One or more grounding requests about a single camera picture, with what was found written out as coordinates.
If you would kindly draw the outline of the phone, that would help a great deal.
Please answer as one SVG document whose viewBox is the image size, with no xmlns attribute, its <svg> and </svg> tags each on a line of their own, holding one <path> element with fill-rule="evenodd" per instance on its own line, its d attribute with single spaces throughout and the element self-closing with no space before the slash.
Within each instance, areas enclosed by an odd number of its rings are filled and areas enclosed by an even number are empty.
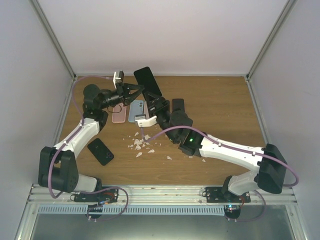
<svg viewBox="0 0 320 240">
<path fill-rule="evenodd" d="M 133 72 L 133 75 L 139 85 L 144 86 L 142 94 L 145 96 L 147 93 L 152 93 L 158 96 L 162 96 L 162 92 L 157 84 L 157 81 L 150 69 L 145 66 Z"/>
</svg>

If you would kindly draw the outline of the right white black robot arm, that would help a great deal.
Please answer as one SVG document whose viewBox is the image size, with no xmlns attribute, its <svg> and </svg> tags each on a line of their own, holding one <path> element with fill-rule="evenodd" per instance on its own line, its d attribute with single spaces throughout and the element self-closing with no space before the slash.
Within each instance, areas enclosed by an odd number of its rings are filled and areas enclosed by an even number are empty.
<svg viewBox="0 0 320 240">
<path fill-rule="evenodd" d="M 239 196 L 254 190 L 271 194 L 282 192 L 287 163 L 275 145 L 253 147 L 218 139 L 193 128 L 193 120 L 183 109 L 178 107 L 170 111 L 170 102 L 164 97 L 149 91 L 143 96 L 149 118 L 137 120 L 139 127 L 159 125 L 185 155 L 219 159 L 248 170 L 225 179 L 220 191 L 223 200 L 232 203 Z"/>
</svg>

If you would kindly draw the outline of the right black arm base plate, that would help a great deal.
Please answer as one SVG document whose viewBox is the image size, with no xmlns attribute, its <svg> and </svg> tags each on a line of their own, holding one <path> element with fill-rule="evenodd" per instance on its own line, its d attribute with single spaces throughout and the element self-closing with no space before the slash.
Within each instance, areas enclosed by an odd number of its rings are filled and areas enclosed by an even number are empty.
<svg viewBox="0 0 320 240">
<path fill-rule="evenodd" d="M 221 186 L 207 186 L 201 193 L 201 196 L 206 198 L 207 203 L 250 203 L 251 197 L 249 192 L 242 195 L 236 195 Z"/>
</svg>

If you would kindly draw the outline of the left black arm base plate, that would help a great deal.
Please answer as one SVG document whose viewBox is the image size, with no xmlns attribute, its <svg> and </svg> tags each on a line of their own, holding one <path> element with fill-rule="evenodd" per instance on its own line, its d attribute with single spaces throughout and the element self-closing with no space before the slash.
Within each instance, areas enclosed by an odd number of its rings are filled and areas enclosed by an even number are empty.
<svg viewBox="0 0 320 240">
<path fill-rule="evenodd" d="M 75 193 L 70 196 L 70 200 L 76 203 L 96 203 L 96 204 L 109 204 L 118 201 L 119 190 L 110 189 L 95 194 Z"/>
</svg>

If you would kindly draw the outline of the pink phone case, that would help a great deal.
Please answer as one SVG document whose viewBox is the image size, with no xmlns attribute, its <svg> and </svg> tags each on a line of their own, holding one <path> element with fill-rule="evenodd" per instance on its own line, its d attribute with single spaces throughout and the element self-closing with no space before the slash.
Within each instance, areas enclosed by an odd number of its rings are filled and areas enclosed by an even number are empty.
<svg viewBox="0 0 320 240">
<path fill-rule="evenodd" d="M 117 104 L 112 109 L 112 118 L 111 118 L 112 123 L 114 124 L 124 123 L 126 121 L 126 113 L 127 113 L 127 107 L 122 103 Z"/>
</svg>

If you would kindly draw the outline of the blue phone case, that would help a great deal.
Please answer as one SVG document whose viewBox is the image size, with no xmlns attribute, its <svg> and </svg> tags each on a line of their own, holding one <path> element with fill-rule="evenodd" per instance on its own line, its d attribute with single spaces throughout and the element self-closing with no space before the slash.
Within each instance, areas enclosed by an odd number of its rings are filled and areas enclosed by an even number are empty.
<svg viewBox="0 0 320 240">
<path fill-rule="evenodd" d="M 144 111 L 144 101 L 143 100 L 134 100 L 130 103 L 128 122 L 134 123 L 135 116 L 141 115 Z"/>
</svg>

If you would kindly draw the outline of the beige phone case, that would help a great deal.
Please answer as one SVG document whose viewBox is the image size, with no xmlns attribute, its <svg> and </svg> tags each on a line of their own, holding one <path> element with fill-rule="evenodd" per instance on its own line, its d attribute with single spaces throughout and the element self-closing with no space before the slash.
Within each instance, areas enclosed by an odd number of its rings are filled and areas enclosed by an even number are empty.
<svg viewBox="0 0 320 240">
<path fill-rule="evenodd" d="M 146 101 L 143 104 L 143 114 L 145 115 L 146 119 L 150 118 L 149 111 L 148 111 L 148 104 Z"/>
</svg>

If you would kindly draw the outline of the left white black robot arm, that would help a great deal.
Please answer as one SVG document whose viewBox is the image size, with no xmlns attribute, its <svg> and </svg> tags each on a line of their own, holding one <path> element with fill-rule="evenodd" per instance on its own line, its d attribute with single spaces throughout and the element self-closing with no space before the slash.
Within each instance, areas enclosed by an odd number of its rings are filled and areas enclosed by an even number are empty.
<svg viewBox="0 0 320 240">
<path fill-rule="evenodd" d="M 44 147 L 40 151 L 38 184 L 47 187 L 53 198 L 59 193 L 85 192 L 92 202 L 103 197 L 103 189 L 96 177 L 79 174 L 77 157 L 88 142 L 106 125 L 109 107 L 132 103 L 144 90 L 143 85 L 115 83 L 115 89 L 99 89 L 95 84 L 87 85 L 83 90 L 83 111 L 79 124 L 61 142 L 53 147 Z"/>
</svg>

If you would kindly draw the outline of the black smartphone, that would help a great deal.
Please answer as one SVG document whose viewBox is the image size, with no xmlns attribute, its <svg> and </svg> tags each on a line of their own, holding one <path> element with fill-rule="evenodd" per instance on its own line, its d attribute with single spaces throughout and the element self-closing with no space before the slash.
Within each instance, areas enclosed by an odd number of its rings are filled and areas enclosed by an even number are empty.
<svg viewBox="0 0 320 240">
<path fill-rule="evenodd" d="M 175 112 L 175 111 L 185 112 L 185 101 L 183 98 L 173 98 L 171 103 L 172 103 L 172 112 Z"/>
</svg>

